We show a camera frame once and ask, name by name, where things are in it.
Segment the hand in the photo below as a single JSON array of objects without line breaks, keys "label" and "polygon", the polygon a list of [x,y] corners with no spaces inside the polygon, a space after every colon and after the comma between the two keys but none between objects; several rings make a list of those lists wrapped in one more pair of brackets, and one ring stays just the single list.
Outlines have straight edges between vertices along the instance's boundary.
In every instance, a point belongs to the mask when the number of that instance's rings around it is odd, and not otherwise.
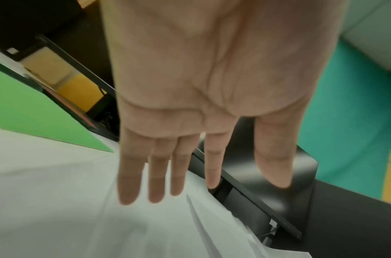
[{"label": "hand", "polygon": [[343,0],[104,0],[103,17],[121,118],[118,193],[138,196],[149,163],[159,202],[172,162],[172,195],[184,187],[205,137],[205,180],[218,185],[240,116],[254,116],[255,161],[288,187],[298,131],[330,58]]}]

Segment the green panel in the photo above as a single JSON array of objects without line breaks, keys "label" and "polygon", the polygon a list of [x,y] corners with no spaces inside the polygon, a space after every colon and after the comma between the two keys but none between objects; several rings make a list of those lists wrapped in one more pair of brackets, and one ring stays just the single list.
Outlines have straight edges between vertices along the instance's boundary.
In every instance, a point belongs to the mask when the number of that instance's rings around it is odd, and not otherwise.
[{"label": "green panel", "polygon": [[340,41],[299,145],[319,161],[318,179],[380,198],[391,149],[391,75]]},{"label": "green panel", "polygon": [[47,96],[1,72],[0,128],[112,152]]}]

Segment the finger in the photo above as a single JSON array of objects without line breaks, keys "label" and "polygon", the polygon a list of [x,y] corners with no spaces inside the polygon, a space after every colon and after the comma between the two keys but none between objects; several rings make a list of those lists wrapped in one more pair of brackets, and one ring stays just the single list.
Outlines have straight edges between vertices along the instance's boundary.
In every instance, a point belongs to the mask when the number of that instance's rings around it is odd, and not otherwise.
[{"label": "finger", "polygon": [[232,131],[226,133],[208,133],[205,136],[205,181],[210,189],[216,188],[221,179],[222,162],[226,146]]},{"label": "finger", "polygon": [[287,188],[293,175],[297,137],[309,98],[280,111],[256,117],[255,162],[273,185]]},{"label": "finger", "polygon": [[118,194],[121,204],[133,203],[140,191],[141,175],[155,140],[132,132],[124,126],[120,131]]},{"label": "finger", "polygon": [[182,136],[178,139],[177,146],[172,155],[171,164],[171,186],[170,193],[173,196],[179,195],[184,189],[184,182],[191,155],[200,141],[200,135]]},{"label": "finger", "polygon": [[177,145],[177,138],[157,139],[149,157],[149,200],[160,202],[164,197],[166,171],[171,153]]}]

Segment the skin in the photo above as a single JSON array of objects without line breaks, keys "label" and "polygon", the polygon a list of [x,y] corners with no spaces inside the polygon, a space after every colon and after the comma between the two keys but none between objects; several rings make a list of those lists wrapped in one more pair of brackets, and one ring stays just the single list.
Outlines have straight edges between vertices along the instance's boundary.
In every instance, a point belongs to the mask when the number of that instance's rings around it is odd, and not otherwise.
[{"label": "skin", "polygon": [[215,188],[240,116],[253,116],[255,161],[289,187],[304,112],[335,48],[344,0],[103,0],[121,118],[118,193],[131,204],[149,163],[160,202],[172,195],[205,137],[205,180]]}]

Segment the black monitor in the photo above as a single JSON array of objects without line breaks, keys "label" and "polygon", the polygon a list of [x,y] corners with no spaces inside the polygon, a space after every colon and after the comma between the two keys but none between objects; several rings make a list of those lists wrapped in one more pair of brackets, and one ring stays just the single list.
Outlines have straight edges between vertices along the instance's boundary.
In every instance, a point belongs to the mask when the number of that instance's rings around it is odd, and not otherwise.
[{"label": "black monitor", "polygon": [[[222,178],[233,187],[222,204],[257,236],[270,230],[269,222],[273,219],[291,235],[301,239],[318,163],[298,147],[291,186],[287,189],[273,186],[255,164],[253,129],[254,119],[241,118],[226,148]],[[203,161],[203,145],[200,145],[200,150],[194,155]]]}]

